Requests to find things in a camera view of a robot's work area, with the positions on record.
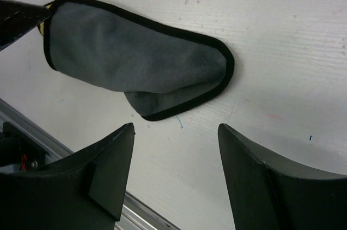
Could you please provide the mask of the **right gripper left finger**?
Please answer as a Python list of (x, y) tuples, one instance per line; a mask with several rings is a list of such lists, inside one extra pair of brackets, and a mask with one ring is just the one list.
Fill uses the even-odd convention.
[(33, 171), (1, 174), (1, 229), (113, 229), (120, 220), (134, 126)]

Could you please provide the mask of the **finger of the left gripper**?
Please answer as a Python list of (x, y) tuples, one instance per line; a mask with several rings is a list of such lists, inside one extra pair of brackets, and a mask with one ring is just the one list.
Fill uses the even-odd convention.
[(1, 0), (1, 50), (4, 50), (51, 16), (48, 8)]

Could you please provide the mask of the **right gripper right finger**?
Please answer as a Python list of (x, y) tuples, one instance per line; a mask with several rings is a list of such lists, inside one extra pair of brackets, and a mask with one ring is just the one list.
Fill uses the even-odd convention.
[(346, 176), (290, 160), (227, 124), (219, 149), (236, 229), (346, 229)]

